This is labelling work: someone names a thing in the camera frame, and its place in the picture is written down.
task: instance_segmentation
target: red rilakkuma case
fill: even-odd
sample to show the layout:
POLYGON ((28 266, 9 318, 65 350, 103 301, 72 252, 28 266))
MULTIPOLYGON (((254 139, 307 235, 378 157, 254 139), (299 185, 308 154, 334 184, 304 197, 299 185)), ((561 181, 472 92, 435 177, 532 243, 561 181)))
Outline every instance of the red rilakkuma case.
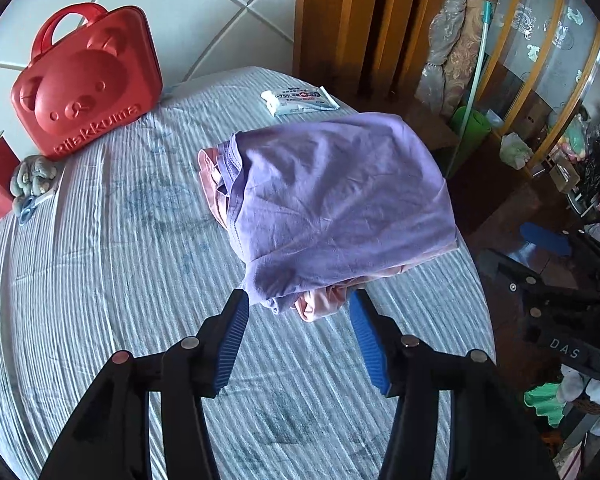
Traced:
POLYGON ((155 106, 162 77, 142 9, 92 3, 56 12, 40 28, 11 103, 40 152, 59 160, 155 106), (52 44, 60 20, 86 23, 52 44))

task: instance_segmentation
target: green trash can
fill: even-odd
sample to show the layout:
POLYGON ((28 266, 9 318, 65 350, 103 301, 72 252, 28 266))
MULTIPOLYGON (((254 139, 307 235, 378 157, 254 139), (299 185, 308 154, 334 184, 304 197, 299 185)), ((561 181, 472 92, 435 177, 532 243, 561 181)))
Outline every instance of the green trash can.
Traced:
MULTIPOLYGON (((462 118, 464 118, 465 110, 466 106, 459 107, 449 123, 449 127, 451 127, 456 134, 460 133, 460 126, 462 126, 462 118)), ((462 140, 460 141, 456 160, 454 161, 451 171, 449 171, 449 177, 452 177, 458 168, 466 162, 469 156, 482 144, 489 133, 491 133, 491 124, 487 118, 477 110, 471 110, 469 121, 464 130, 464 136, 462 136, 462 140)), ((453 152, 453 148, 445 149, 436 157, 440 171, 442 171, 443 174, 451 161, 453 152)))

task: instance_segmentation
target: suitcase handle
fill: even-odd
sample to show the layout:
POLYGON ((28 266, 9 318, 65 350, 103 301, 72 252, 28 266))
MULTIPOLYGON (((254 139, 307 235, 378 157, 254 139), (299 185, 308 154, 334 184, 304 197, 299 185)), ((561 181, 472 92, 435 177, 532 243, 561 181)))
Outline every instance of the suitcase handle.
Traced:
POLYGON ((58 10, 51 18, 46 20, 45 24, 42 25, 38 34, 36 35, 36 39, 33 40, 33 47, 31 48, 31 60, 33 61, 38 56, 44 54, 47 50, 51 48, 52 38, 54 36, 54 31, 66 15, 68 14, 81 14, 83 15, 88 22, 88 25, 95 22, 99 17, 103 16, 107 13, 107 9, 99 4, 93 4, 91 2, 87 2, 84 4, 74 4, 64 9, 58 10))

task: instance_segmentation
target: purple shirt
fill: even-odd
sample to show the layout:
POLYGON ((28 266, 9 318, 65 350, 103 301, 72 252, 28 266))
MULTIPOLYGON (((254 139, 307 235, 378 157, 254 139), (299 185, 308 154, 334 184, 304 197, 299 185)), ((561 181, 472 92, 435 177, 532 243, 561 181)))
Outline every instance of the purple shirt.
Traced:
POLYGON ((227 223, 251 304, 276 311, 306 290, 449 245, 446 182, 404 121, 380 113, 237 132, 218 146, 227 223))

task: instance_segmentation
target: metal screw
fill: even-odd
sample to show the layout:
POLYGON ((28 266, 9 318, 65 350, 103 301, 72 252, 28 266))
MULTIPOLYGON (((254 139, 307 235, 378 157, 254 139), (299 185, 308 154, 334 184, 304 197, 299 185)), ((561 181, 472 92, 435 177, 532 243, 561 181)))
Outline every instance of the metal screw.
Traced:
POLYGON ((186 337, 180 342, 180 346, 182 346, 185 350, 191 350, 200 344, 200 339, 194 336, 186 337))
POLYGON ((469 357, 474 363, 485 363, 489 358, 482 350, 471 350, 469 357))
POLYGON ((115 354, 113 354, 113 357, 111 358, 111 360, 114 362, 114 364, 117 365, 121 365, 122 363, 126 363, 129 359, 129 352, 125 352, 124 350, 121 350, 120 352, 116 352, 115 354))
POLYGON ((400 338, 400 343, 408 348, 413 348, 414 346, 418 346, 420 344, 420 340, 414 335, 403 335, 400 338))

